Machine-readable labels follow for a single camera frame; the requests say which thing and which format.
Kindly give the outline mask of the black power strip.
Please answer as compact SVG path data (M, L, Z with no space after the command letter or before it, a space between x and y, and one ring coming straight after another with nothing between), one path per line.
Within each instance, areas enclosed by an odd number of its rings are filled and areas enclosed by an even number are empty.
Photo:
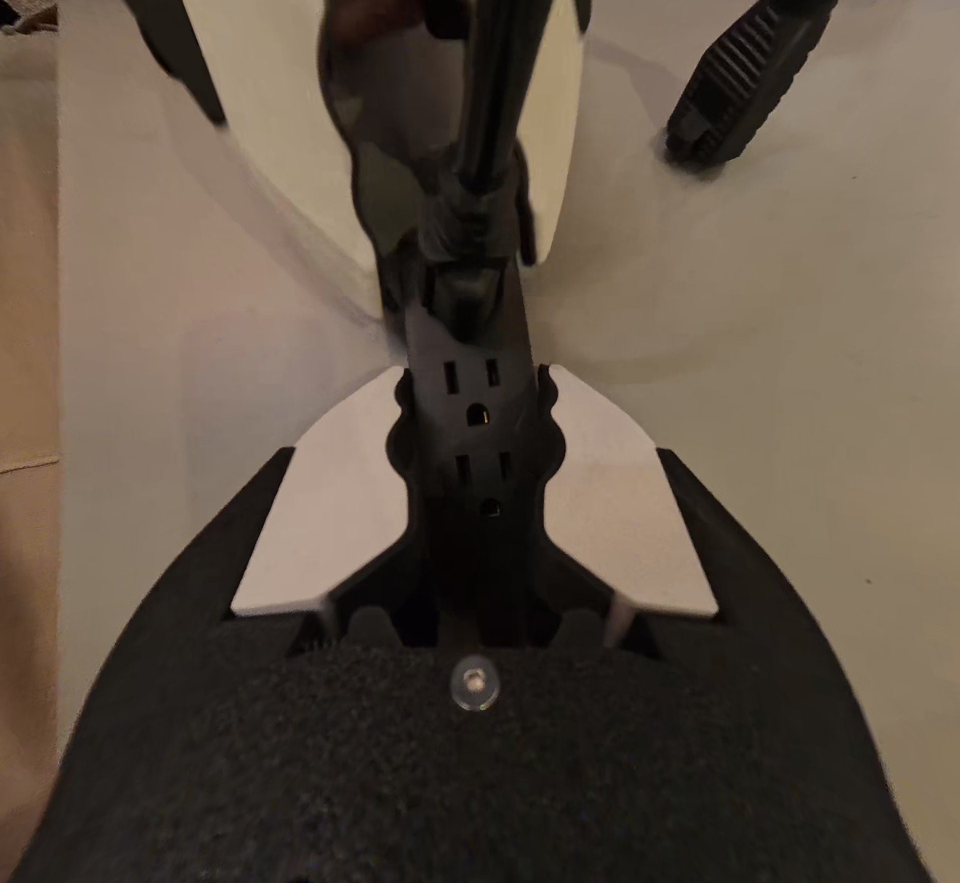
M523 304L504 300L473 342L417 298L404 323L439 638L522 649L537 403Z

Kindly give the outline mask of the person's beige pants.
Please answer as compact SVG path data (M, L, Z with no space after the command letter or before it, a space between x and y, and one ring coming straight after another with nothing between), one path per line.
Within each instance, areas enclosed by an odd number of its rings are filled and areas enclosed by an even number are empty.
M57 767L59 439L57 37L2 35L1 872Z

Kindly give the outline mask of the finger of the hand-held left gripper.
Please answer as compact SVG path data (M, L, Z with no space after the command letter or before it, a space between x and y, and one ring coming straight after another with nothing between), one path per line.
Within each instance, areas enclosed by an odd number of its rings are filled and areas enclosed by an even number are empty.
M306 268L383 319L378 258L354 201L354 158L323 85L328 18L347 42L415 23L419 0L182 0L229 143Z
M438 39L467 42L474 0L420 0L424 23ZM587 0L553 0L518 126L525 164L518 191L520 260L546 262L567 188L577 123L587 31Z

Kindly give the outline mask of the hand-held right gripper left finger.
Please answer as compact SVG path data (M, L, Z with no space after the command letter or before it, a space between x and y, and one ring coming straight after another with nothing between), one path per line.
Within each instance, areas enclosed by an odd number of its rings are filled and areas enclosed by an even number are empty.
M424 583L413 379L391 366L296 443L230 604L234 617L312 613L332 634L354 615L408 608Z

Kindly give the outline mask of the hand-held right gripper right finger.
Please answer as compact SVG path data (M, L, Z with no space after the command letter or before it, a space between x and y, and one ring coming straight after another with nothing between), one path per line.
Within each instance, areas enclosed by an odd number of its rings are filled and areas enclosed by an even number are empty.
M561 443L542 500L562 592L551 647L619 647L637 617L719 614L660 452L617 404L558 364L538 373Z

